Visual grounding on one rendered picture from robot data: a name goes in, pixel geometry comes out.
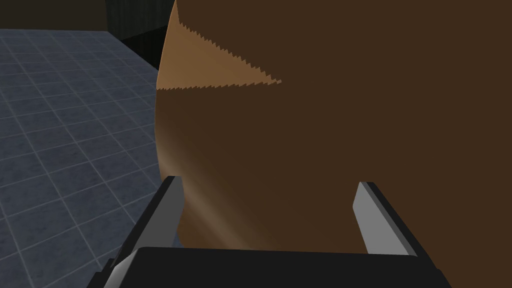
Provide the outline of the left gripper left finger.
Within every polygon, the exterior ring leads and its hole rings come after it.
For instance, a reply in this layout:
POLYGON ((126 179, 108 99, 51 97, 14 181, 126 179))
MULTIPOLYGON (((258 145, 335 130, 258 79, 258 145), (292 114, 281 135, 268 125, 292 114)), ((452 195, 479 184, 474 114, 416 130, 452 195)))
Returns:
POLYGON ((154 193, 109 266, 118 265, 142 247, 172 247, 184 202, 182 178, 168 176, 154 193))

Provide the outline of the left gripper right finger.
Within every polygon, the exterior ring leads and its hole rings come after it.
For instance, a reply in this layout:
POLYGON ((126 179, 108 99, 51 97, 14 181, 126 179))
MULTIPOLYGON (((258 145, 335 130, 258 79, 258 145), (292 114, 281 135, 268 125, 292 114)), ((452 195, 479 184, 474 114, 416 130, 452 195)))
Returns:
POLYGON ((358 184, 352 209, 368 254, 418 255, 368 182, 358 184))

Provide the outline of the brown round object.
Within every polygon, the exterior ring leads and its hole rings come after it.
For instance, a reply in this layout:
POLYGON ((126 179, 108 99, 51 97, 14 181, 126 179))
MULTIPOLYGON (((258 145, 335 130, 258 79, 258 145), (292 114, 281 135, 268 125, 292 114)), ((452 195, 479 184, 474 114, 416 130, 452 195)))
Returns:
POLYGON ((174 0, 156 84, 187 248, 363 253, 373 182, 452 288, 512 288, 512 0, 174 0))

